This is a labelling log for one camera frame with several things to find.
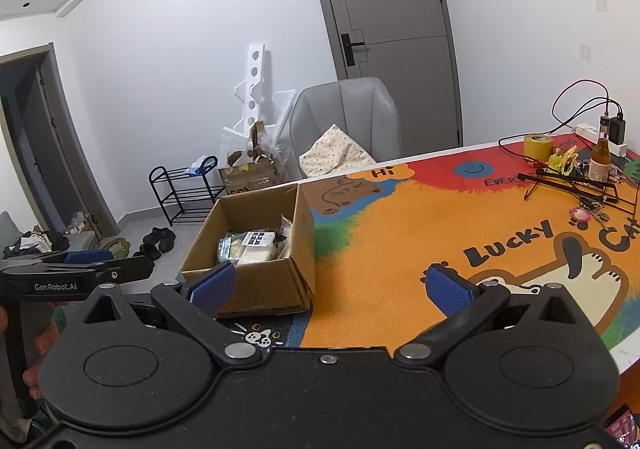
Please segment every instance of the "glass bottle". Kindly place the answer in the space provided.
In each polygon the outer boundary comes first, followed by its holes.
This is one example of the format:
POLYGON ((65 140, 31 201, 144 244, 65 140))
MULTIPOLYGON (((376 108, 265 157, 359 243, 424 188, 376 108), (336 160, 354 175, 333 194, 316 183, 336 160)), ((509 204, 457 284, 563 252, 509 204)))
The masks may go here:
POLYGON ((591 152, 589 162, 589 174, 592 180, 606 182, 609 180, 609 164, 611 164, 611 153, 609 152, 609 117, 600 118, 600 132, 598 143, 591 152))

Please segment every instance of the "roll of tape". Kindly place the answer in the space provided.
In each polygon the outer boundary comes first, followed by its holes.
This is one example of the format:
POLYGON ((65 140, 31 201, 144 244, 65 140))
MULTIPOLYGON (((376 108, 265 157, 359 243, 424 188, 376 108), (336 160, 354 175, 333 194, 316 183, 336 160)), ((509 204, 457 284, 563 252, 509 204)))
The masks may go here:
POLYGON ((548 160, 554 152, 554 139, 548 135, 527 135, 524 138, 524 154, 536 160, 548 160))

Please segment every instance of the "smiley face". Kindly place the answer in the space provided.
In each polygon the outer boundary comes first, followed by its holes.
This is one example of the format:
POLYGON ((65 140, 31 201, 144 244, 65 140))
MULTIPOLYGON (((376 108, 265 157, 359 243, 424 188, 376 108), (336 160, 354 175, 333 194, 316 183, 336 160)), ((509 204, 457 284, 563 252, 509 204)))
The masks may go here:
POLYGON ((494 166, 486 162, 472 160, 458 164, 453 171, 463 178, 486 178, 492 175, 494 166))

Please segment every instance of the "black slippers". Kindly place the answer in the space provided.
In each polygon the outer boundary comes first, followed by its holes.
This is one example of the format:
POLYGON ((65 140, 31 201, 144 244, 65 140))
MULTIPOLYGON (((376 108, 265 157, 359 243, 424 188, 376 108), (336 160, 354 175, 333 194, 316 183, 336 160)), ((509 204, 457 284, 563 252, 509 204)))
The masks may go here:
POLYGON ((168 227, 159 229, 154 227, 151 232, 142 238, 142 245, 140 245, 140 252, 142 255, 146 255, 152 261, 160 259, 160 256, 165 252, 169 252, 174 248, 175 234, 168 227))
POLYGON ((161 230, 161 233, 162 237, 160 238, 160 241, 158 243, 158 249, 160 250, 160 252, 162 252, 162 254, 164 254, 165 252, 169 252, 174 248, 175 234, 173 231, 167 229, 166 227, 161 230))
POLYGON ((151 261, 157 261, 160 259, 160 251, 156 249, 156 246, 152 243, 143 243, 140 245, 140 253, 146 255, 151 261))
MULTIPOLYGON (((135 253, 133 254, 133 257, 136 257, 137 255, 145 255, 145 254, 143 254, 142 252, 138 251, 138 252, 135 252, 135 253)), ((151 261, 151 267, 152 267, 152 268, 153 268, 153 267, 155 267, 155 266, 156 266, 156 263, 155 263, 152 259, 150 259, 150 261, 151 261)))

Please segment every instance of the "phone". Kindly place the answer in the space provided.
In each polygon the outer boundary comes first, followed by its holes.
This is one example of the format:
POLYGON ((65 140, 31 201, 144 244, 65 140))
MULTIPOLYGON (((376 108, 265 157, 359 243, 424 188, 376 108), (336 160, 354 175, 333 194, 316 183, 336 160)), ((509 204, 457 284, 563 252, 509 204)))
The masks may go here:
POLYGON ((604 422, 604 429, 615 438, 622 447, 640 449, 640 431, 634 414, 626 404, 621 405, 604 422))

